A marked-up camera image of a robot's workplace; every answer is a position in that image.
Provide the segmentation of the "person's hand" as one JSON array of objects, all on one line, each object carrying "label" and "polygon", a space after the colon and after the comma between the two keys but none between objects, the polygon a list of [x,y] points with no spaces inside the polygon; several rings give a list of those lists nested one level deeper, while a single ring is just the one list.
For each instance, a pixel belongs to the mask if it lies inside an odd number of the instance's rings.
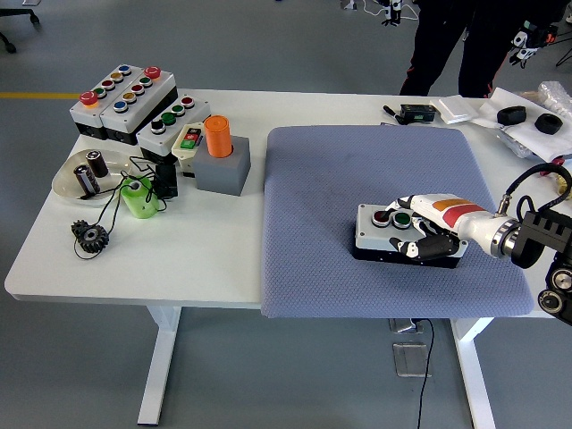
[{"label": "person's hand", "polygon": [[383,25],[398,26],[401,22],[402,1],[401,0],[379,0],[384,14]]},{"label": "person's hand", "polygon": [[558,34],[558,27],[554,24],[537,26],[525,21],[517,35],[512,40],[512,50],[516,50],[509,58],[512,65],[526,66],[527,60],[536,52],[553,43]]}]

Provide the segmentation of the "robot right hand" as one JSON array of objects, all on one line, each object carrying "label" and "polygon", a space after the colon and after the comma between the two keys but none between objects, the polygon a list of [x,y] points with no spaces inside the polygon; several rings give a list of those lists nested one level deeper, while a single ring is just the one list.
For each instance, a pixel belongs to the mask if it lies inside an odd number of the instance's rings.
[{"label": "robot right hand", "polygon": [[493,214],[472,201],[453,194],[424,194],[398,198],[387,205],[387,210],[404,208],[433,222],[445,231],[453,232],[461,240],[475,241],[489,256],[501,257],[498,230],[507,215]]}]

